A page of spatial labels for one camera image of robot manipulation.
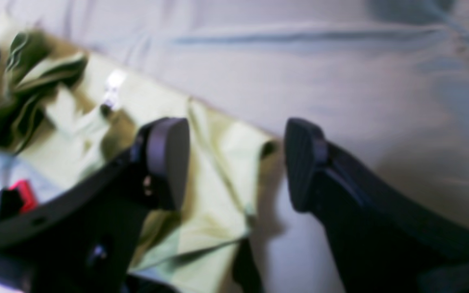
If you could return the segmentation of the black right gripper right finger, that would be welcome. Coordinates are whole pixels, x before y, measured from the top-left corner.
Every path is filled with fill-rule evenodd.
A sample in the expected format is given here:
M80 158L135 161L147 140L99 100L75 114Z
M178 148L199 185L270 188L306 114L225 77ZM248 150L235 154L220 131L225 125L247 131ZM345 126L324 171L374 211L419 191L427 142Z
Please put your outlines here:
M469 229L387 185L305 119L285 125L293 208L323 226L348 293L469 293Z

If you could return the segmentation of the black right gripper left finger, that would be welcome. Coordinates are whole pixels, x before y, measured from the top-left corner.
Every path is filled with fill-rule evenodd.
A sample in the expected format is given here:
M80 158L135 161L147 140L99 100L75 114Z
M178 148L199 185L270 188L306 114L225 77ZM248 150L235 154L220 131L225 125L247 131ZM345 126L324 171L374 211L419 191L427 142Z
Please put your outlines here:
M180 210L189 156L187 119L158 119L63 195L0 222L0 288L119 293L147 215Z

